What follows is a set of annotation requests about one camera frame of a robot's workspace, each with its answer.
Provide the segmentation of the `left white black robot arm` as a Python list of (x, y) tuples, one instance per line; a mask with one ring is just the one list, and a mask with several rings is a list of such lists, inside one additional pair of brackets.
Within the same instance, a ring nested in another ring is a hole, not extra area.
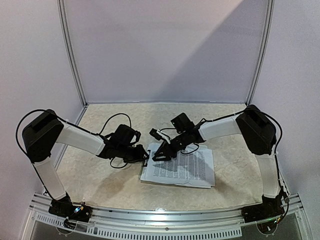
[(74, 213), (74, 205), (65, 199), (67, 192), (60, 181), (51, 152), (56, 144), (71, 146), (101, 159), (122, 159), (125, 164), (144, 162), (149, 158), (139, 144), (141, 133), (120, 124), (107, 135), (93, 133), (59, 117), (52, 109), (40, 113), (22, 130), (25, 154), (33, 165), (49, 196), (55, 200), (55, 209), (63, 216)]

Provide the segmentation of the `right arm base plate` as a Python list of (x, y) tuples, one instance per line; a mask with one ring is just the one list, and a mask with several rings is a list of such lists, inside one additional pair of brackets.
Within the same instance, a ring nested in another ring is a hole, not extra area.
[(289, 204), (286, 209), (280, 205), (272, 205), (271, 203), (260, 203), (256, 205), (245, 206), (241, 208), (241, 215), (246, 223), (259, 221), (279, 222), (288, 213)]

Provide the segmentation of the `remaining printed paper stack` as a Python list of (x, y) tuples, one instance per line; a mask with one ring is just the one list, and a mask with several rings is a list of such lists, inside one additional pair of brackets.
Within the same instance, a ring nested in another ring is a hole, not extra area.
[[(150, 143), (150, 158), (145, 168), (144, 182), (210, 189), (216, 185), (214, 158), (211, 149), (201, 145), (197, 151), (183, 155), (180, 152), (170, 161), (154, 161), (152, 157), (159, 143)], [(196, 146), (188, 146), (192, 151)]]

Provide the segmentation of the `green translucent plastic folder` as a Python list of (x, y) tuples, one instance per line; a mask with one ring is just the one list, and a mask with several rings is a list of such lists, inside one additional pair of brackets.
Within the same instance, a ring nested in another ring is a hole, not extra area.
[(145, 170), (144, 167), (142, 167), (141, 170), (140, 170), (140, 173), (139, 173), (139, 179), (141, 181), (144, 181), (145, 180), (145, 175), (146, 175), (146, 170)]

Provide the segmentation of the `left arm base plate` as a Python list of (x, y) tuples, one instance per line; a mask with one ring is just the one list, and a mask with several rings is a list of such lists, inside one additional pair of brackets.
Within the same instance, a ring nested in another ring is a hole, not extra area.
[(48, 212), (52, 215), (73, 221), (88, 223), (93, 208), (84, 203), (72, 203), (70, 200), (52, 200)]

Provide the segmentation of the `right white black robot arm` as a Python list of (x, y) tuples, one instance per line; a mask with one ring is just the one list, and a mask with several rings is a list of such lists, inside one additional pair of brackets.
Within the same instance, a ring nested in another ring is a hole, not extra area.
[(262, 179), (262, 204), (258, 213), (262, 218), (269, 218), (278, 210), (282, 201), (283, 187), (280, 183), (277, 160), (276, 121), (268, 114), (260, 111), (255, 105), (245, 109), (208, 120), (203, 118), (194, 124), (183, 112), (171, 120), (177, 136), (170, 139), (159, 129), (151, 129), (149, 134), (158, 141), (160, 147), (153, 156), (154, 161), (170, 161), (178, 152), (182, 152), (191, 144), (201, 144), (208, 140), (242, 135), (247, 148), (257, 159)]

